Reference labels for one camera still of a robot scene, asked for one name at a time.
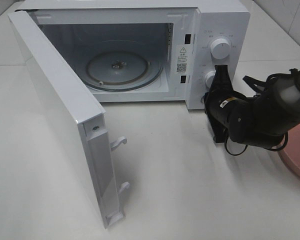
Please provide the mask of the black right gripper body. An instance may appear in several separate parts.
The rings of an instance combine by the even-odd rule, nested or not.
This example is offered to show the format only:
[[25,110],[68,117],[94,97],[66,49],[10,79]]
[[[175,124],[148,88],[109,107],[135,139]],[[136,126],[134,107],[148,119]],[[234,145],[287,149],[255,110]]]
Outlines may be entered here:
[[205,95],[205,112],[215,143],[244,143],[253,122],[248,98],[234,90],[212,90]]

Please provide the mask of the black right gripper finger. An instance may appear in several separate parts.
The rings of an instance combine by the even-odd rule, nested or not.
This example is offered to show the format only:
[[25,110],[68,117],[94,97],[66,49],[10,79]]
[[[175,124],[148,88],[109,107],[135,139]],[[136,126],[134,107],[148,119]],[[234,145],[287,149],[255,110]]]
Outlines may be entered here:
[[234,91],[233,85],[229,76],[227,65],[215,65],[215,75],[209,89],[212,92],[226,92],[231,93]]

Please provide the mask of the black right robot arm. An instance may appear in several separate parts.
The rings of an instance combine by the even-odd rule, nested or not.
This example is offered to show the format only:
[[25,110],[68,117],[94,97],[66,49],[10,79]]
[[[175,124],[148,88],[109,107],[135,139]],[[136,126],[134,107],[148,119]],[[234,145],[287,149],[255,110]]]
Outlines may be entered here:
[[212,84],[203,97],[213,141],[282,150],[289,130],[300,124],[300,70],[274,73],[266,81],[246,75],[243,81],[255,96],[235,91],[227,65],[215,66]]

